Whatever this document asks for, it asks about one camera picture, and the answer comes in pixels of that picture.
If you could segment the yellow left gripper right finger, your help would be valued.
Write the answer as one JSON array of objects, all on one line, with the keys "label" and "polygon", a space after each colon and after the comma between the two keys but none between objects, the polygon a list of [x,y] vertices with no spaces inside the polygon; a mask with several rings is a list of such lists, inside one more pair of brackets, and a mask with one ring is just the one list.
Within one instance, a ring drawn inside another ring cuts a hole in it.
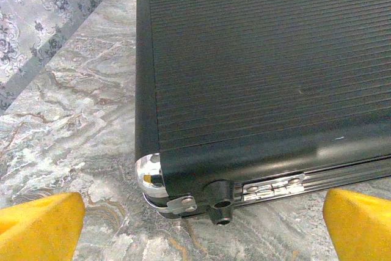
[{"label": "yellow left gripper right finger", "polygon": [[323,218],[339,260],[390,260],[389,200],[332,189]]}]

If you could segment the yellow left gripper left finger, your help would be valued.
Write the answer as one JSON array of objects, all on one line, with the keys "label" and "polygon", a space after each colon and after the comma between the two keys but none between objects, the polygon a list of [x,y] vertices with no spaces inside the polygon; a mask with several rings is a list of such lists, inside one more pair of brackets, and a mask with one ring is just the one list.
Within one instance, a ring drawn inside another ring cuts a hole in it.
[{"label": "yellow left gripper left finger", "polygon": [[1,209],[1,260],[72,260],[85,216],[79,193]]}]

